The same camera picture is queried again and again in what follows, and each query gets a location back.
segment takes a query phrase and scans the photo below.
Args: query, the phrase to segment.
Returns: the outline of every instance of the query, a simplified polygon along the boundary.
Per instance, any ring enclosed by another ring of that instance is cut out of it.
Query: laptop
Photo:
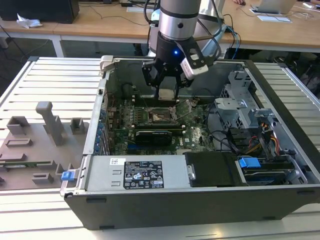
[[[260,5],[252,4],[258,13],[287,14],[297,0],[262,0]]]

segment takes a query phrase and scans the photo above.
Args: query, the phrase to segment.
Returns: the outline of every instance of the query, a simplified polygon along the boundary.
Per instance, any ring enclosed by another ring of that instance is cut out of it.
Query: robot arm
[[[201,2],[201,0],[160,2],[156,56],[153,61],[144,62],[142,65],[146,84],[156,88],[156,98],[159,96],[159,87],[165,77],[175,77],[177,98],[179,89],[189,87],[197,75],[209,70],[207,62],[213,62],[210,57],[204,57],[193,37]],[[154,77],[151,76],[153,68],[156,70]]]

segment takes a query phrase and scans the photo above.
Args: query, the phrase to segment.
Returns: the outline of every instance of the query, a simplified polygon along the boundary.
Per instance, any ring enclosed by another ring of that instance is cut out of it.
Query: metal slat platform
[[[320,151],[319,100],[288,68],[280,67],[276,63],[256,63],[255,65]],[[257,92],[256,95],[263,106],[268,108],[269,104],[261,93]]]
[[[37,116],[33,110],[38,101],[52,101],[54,113],[63,116],[62,122],[68,122],[70,117],[76,113],[89,123],[91,116],[89,108],[95,102],[97,92],[95,86],[101,77],[98,70],[84,70],[83,68],[81,71],[86,72],[84,76],[78,75],[79,71],[74,71],[73,66],[97,67],[99,62],[99,59],[96,58],[51,57],[40,57],[37,62],[28,62],[0,98],[0,139],[3,139],[3,136],[8,133],[6,125],[10,115],[28,113],[30,123],[43,123],[41,117]],[[35,70],[35,68],[39,69],[38,65],[54,67],[48,68],[50,71]],[[63,66],[65,70],[61,71],[61,68],[56,66]],[[257,66],[263,70],[275,70],[276,74],[265,76],[268,77],[267,80],[272,86],[283,86],[283,89],[279,90],[280,93],[286,92],[285,86],[296,85],[285,70],[279,69],[275,64],[258,63]],[[289,109],[302,112],[301,108],[304,108],[308,113],[316,110],[313,105],[318,108],[310,98],[305,97],[306,94],[301,90],[291,92],[301,92],[301,94],[299,97],[294,94],[284,94],[280,97]],[[260,100],[265,107],[268,106],[264,99],[260,97]],[[309,136],[319,137],[320,121],[317,118],[299,118],[297,121]],[[64,202],[59,189],[37,189],[21,190],[19,194],[0,191],[0,219],[1,240],[48,238],[56,240],[66,236],[87,240],[320,239],[320,204],[317,203],[306,205],[279,221],[89,231],[83,228],[82,223]]]

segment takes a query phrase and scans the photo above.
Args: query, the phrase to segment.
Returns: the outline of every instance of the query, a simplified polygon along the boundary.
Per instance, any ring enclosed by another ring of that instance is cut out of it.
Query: barcode label
[[[125,158],[110,158],[110,165],[125,165]]]
[[[164,181],[153,181],[153,184],[163,184]]]

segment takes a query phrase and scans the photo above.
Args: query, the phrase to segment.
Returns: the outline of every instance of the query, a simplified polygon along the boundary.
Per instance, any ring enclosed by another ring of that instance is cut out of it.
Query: wooden desk
[[[51,40],[56,56],[59,58],[65,56],[61,44],[62,40],[116,43],[147,42],[149,25],[141,12],[127,12],[127,8],[121,7],[121,5],[95,6],[83,3],[79,5],[80,11],[73,24],[42,22],[43,26],[30,29],[19,26],[15,21],[0,20],[0,24],[13,38]],[[109,17],[101,19],[94,10],[102,17]],[[7,37],[7,35],[0,29],[1,37]]]
[[[226,0],[223,14],[230,14],[233,18],[234,29],[241,35],[241,48],[288,52],[320,53],[320,12],[304,10],[294,7],[293,11],[302,11],[312,14],[315,19],[302,19],[291,15],[292,23],[261,21],[249,11],[251,4],[259,0],[246,0],[246,6],[241,7],[232,0]],[[42,27],[26,29],[15,21],[1,21],[0,24],[14,38],[50,39],[57,57],[64,57],[61,40],[117,42],[117,43],[146,43],[148,25],[141,12],[127,12],[126,7],[95,6],[80,3],[80,12],[73,24],[44,22]],[[228,25],[230,18],[225,17]],[[0,29],[0,37],[6,34]],[[229,48],[233,41],[231,33],[226,33],[220,42],[222,50]]]
[[[246,6],[241,7],[232,0],[226,0],[223,14],[230,14],[233,27],[241,36],[241,48],[290,51],[290,52],[320,52],[320,12],[293,7],[289,12],[292,23],[261,21],[249,10],[251,4],[259,0],[246,0]],[[295,6],[302,7],[302,2]],[[292,15],[293,11],[312,14],[315,19],[302,18],[301,14]],[[229,16],[225,17],[226,24],[231,26]],[[231,33],[226,33],[221,43],[232,43]]]
[[[79,4],[80,12],[73,24],[57,24],[54,34],[145,40],[148,38],[149,25],[141,12],[127,12],[127,8],[121,5],[83,7],[83,4]],[[101,19],[97,12],[106,18]]]

